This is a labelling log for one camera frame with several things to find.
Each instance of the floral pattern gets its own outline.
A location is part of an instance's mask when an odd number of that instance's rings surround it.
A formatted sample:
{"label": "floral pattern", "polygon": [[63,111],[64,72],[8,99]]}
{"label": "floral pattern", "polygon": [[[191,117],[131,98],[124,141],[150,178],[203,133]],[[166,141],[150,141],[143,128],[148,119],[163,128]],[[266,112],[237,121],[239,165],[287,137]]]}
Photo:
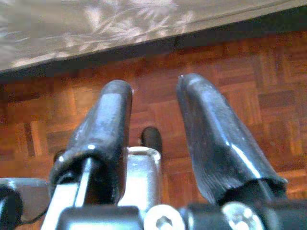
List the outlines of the floral pattern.
{"label": "floral pattern", "polygon": [[0,70],[192,32],[288,1],[0,0]]}

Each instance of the parquet tile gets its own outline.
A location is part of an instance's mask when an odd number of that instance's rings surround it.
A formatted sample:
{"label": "parquet tile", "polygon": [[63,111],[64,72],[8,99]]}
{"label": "parquet tile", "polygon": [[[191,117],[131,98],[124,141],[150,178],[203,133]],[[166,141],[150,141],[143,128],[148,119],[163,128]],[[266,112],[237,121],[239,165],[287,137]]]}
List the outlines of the parquet tile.
{"label": "parquet tile", "polygon": [[[307,198],[307,32],[291,32],[0,86],[0,176],[47,178],[53,155],[113,79],[133,88],[130,145],[146,126],[163,137],[164,203],[204,202],[189,159],[176,99],[177,77],[197,72],[228,99],[292,199]],[[31,226],[37,229],[39,223]]]}

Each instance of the wooden parquet floor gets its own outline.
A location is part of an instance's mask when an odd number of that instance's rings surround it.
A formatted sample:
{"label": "wooden parquet floor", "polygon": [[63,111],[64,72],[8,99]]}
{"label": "wooden parquet floor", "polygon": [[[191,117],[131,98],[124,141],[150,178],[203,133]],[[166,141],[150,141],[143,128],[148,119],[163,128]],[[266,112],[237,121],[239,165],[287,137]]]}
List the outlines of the wooden parquet floor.
{"label": "wooden parquet floor", "polygon": [[123,79],[134,90],[130,145],[157,126],[163,138],[163,202],[203,202],[176,99],[177,77],[196,72],[229,100],[279,175],[289,198],[307,198],[307,32],[270,35],[112,62],[0,87],[0,176],[47,178],[53,155],[93,106]]}

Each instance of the worn grip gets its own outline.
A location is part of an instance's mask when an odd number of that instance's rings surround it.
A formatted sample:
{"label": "worn grip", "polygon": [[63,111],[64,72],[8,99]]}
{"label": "worn grip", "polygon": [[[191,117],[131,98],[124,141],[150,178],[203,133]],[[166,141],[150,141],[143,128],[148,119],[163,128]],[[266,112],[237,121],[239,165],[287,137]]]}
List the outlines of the worn grip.
{"label": "worn grip", "polygon": [[112,202],[122,196],[126,181],[127,147],[132,103],[132,90],[122,80],[114,80],[102,89],[95,106],[75,129],[65,153],[50,172],[50,194],[59,178],[76,171],[83,159],[93,157],[103,167],[101,180],[109,186]]}
{"label": "worn grip", "polygon": [[210,203],[253,180],[265,179],[280,186],[286,183],[208,80],[194,73],[180,77],[177,97],[197,185]]}

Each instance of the black foam grip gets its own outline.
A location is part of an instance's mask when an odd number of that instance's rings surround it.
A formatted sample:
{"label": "black foam grip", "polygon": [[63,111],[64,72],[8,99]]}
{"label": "black foam grip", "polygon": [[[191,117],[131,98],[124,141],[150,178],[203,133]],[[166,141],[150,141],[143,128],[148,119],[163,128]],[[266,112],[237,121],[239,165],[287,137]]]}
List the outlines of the black foam grip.
{"label": "black foam grip", "polygon": [[75,162],[93,157],[105,167],[102,176],[111,187],[112,201],[119,201],[126,181],[131,104],[129,84],[114,80],[105,85],[95,106],[75,129],[65,153],[54,163],[49,175],[50,195]]}
{"label": "black foam grip", "polygon": [[208,80],[198,74],[180,77],[177,97],[198,189],[210,203],[252,180],[267,179],[283,187],[286,180]]}

